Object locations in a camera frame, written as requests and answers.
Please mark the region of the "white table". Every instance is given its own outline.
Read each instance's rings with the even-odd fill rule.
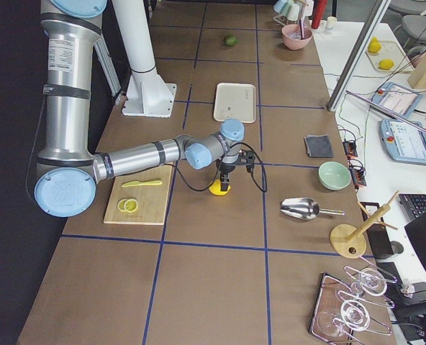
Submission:
[[[338,22],[332,31],[314,34],[330,94],[335,88],[339,75],[343,71],[362,27],[363,23]],[[397,42],[387,24],[380,24],[374,35],[380,41]],[[386,81],[389,74],[390,72],[375,70],[366,54],[364,54],[354,71],[354,77],[348,85],[348,90],[360,94],[367,93],[363,97],[371,99],[373,92]],[[361,76],[380,78],[362,78]],[[409,74],[400,73],[396,74],[390,81],[410,88],[407,82],[408,77]],[[426,111],[426,92],[423,94],[424,96],[417,109]],[[382,147],[379,123],[385,118],[384,115],[380,115],[376,111],[370,111],[368,115],[368,105],[365,102],[353,96],[346,96],[345,100],[342,100],[337,107],[336,118],[339,125],[351,130],[357,137],[360,135],[365,136],[366,133],[366,140],[360,139],[357,141],[358,159],[366,166],[367,183],[366,187],[358,191],[359,201],[377,202],[382,205],[390,199],[396,190],[400,190],[400,193],[426,194],[426,166],[394,162]],[[358,126],[360,131],[344,119]],[[421,121],[426,127],[426,116],[413,113],[409,119]],[[346,134],[346,139],[352,139],[351,135]],[[387,232],[391,241],[398,241],[404,246],[404,252],[391,259],[394,261],[403,281],[408,283],[426,282],[426,272],[409,243],[404,230],[404,226],[409,221],[403,208],[399,205],[398,199],[392,203],[391,210],[384,216],[384,220],[386,223],[399,228],[398,231],[387,229]],[[399,332],[396,332],[396,338],[398,344],[406,343]]]

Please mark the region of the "stainless steel scoop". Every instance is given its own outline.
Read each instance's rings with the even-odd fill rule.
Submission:
[[[319,204],[311,198],[290,198],[282,201],[280,211],[288,216],[300,219],[314,219],[319,213],[334,214],[344,216],[344,211],[327,210],[320,208]]]

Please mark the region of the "green bowl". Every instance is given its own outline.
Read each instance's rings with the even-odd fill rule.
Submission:
[[[338,162],[325,162],[319,167],[319,180],[325,188],[340,190],[350,183],[350,172]]]

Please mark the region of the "chair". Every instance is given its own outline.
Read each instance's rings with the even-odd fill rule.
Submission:
[[[419,15],[426,10],[426,0],[391,0],[389,9],[402,16]]]
[[[407,47],[410,40],[414,40],[414,44],[420,43],[426,45],[426,16],[408,15],[402,17],[402,23],[394,29],[394,33],[402,28],[409,38],[404,44],[404,49]]]

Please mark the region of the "black keyboard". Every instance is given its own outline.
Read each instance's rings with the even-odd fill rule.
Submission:
[[[399,194],[399,198],[410,220],[426,212],[425,194]]]

